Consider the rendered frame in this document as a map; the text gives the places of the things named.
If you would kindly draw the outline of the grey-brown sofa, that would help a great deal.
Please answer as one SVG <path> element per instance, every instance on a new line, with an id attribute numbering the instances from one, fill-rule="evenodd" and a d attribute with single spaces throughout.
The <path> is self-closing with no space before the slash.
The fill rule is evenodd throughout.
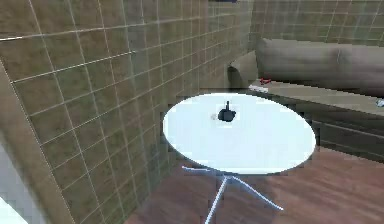
<path id="1" fill-rule="evenodd" d="M 376 105 L 384 98 L 384 47 L 262 38 L 228 65 L 227 77 L 231 92 L 299 113 L 318 145 L 384 163 L 384 107 Z"/>

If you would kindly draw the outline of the small black object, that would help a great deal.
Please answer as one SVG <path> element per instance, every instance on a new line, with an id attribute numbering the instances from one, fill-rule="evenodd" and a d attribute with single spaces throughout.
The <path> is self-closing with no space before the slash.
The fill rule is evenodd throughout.
<path id="1" fill-rule="evenodd" d="M 226 102 L 226 105 L 218 113 L 218 119 L 224 122 L 232 122 L 235 118 L 236 112 L 230 109 L 229 102 Z"/>

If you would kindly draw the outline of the white round table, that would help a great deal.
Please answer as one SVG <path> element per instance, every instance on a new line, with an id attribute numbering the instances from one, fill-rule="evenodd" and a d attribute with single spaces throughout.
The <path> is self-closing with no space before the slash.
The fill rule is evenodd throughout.
<path id="1" fill-rule="evenodd" d="M 218 119 L 226 102 L 236 112 L 232 122 Z M 204 224 L 210 224 L 231 181 L 282 210 L 240 177 L 291 170 L 305 163 L 316 146 L 312 127 L 298 113 L 272 100 L 239 93 L 185 99 L 165 113 L 162 131 L 173 149 L 197 165 L 194 171 L 223 177 Z"/>

